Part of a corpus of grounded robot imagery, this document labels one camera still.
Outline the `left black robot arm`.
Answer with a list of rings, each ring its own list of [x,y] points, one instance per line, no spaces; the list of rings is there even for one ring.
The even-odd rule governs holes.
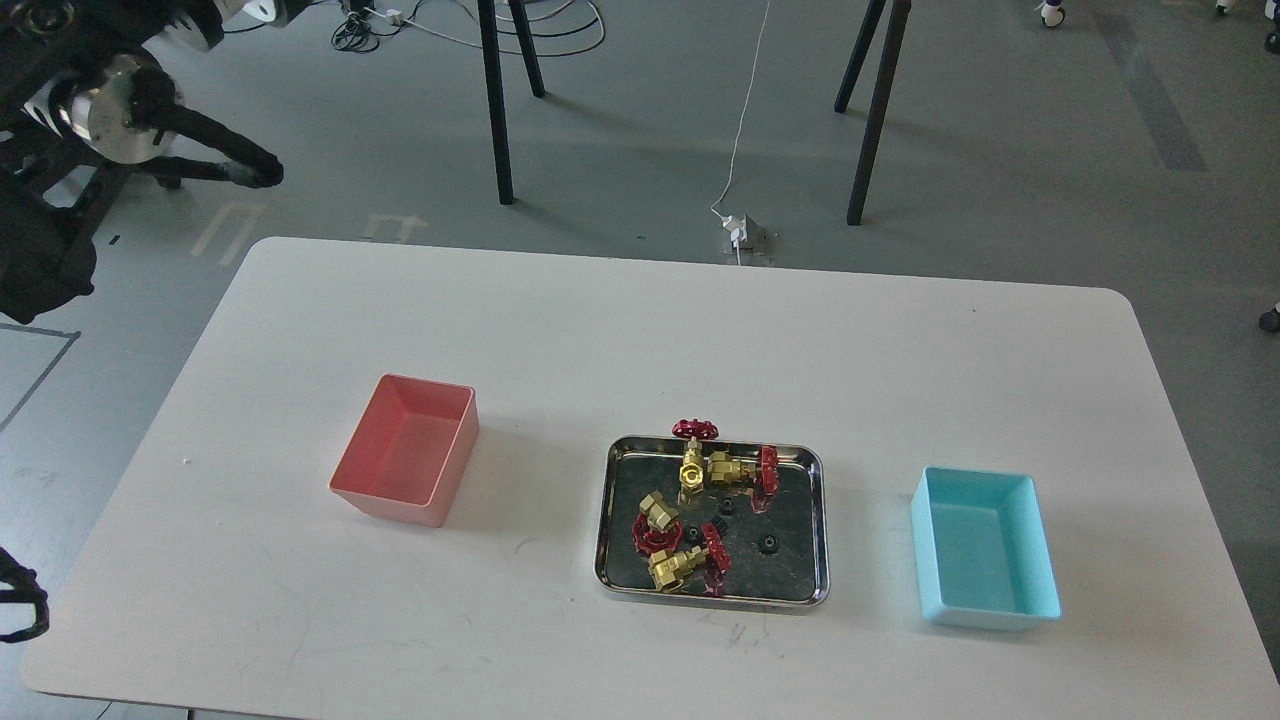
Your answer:
[[[148,176],[268,188],[278,158],[186,105],[146,49],[170,33],[201,50],[242,1],[3,4],[1,309],[28,324],[92,293],[93,234],[124,183]]]

